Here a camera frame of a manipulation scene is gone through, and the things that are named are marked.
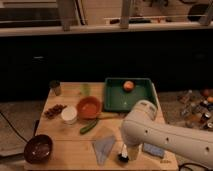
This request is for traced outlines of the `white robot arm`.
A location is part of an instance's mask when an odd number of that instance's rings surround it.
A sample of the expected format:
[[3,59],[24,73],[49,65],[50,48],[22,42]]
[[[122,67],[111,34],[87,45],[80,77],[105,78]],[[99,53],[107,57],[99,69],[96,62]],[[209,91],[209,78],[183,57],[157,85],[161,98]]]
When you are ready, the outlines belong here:
[[124,144],[152,144],[213,169],[213,132],[158,123],[156,115],[152,102],[139,100],[121,123]]

